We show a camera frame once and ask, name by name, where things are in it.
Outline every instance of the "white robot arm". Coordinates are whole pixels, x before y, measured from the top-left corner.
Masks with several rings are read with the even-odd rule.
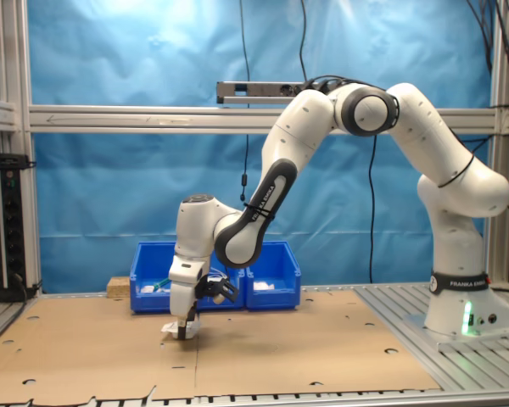
[[[459,142],[413,85],[399,84],[385,92],[346,82],[328,95],[304,90],[285,108],[264,143],[260,183],[243,212],[204,194],[181,203],[170,270],[171,313],[178,319],[179,338],[193,320],[196,299],[204,295],[213,250],[227,267],[252,265],[294,181],[335,128],[362,137],[387,131],[423,174],[418,191],[433,228],[433,287],[439,285],[433,290],[427,327],[460,335],[509,326],[509,306],[488,289],[482,239],[471,221],[505,210],[507,180]],[[222,288],[215,299],[222,300],[229,288]],[[465,304],[471,308],[471,303],[479,303],[478,324],[468,324],[465,331]],[[497,314],[496,321],[489,322],[492,314]]]

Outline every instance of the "blue plastic bin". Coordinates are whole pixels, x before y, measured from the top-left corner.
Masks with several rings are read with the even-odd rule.
[[[168,277],[174,255],[174,242],[140,242],[130,273],[130,307],[134,312],[170,312],[170,292],[142,293],[145,286],[152,286]],[[211,267],[224,271],[224,266],[211,256]],[[228,268],[230,280],[239,290],[233,303],[226,299],[222,304],[215,304],[212,298],[198,301],[198,309],[241,309],[245,306],[245,270]]]
[[[293,309],[299,305],[301,272],[287,242],[264,242],[259,259],[247,269],[247,309]],[[273,290],[255,290],[255,282]]]

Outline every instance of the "cardboard floor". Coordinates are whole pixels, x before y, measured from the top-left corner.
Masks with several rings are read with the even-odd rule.
[[[186,342],[160,332],[171,321],[132,315],[126,299],[41,299],[0,337],[0,404],[154,387],[153,399],[439,388],[352,292],[305,293],[295,311],[203,313]]]

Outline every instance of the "metal platform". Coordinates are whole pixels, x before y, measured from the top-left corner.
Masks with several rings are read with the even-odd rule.
[[[145,407],[147,405],[204,404],[243,405],[509,405],[509,340],[475,344],[449,345],[441,351],[420,340],[406,324],[408,315],[428,309],[428,284],[384,284],[355,286],[304,287],[305,291],[353,290],[387,324],[407,347],[441,390],[364,393],[309,393],[247,395],[237,397],[200,397],[178,400],[91,400],[87,407]],[[104,296],[104,293],[45,295],[44,298],[81,298]],[[509,293],[501,293],[509,301]],[[0,324],[7,324],[19,304],[0,304]]]

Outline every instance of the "blue curtain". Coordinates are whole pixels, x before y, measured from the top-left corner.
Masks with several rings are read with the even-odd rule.
[[[245,81],[237,0],[29,0],[33,103],[216,106],[217,81]],[[407,81],[438,108],[489,104],[480,30],[466,2],[306,0],[309,77]],[[299,0],[245,0],[252,81],[302,81]],[[182,198],[241,207],[244,135],[36,134],[43,286],[99,291],[126,276],[137,243],[175,240]],[[263,136],[251,136],[249,185]],[[304,284],[368,278],[372,139],[330,136],[267,238],[289,241]],[[419,174],[379,137],[376,282],[426,281],[432,264]]]

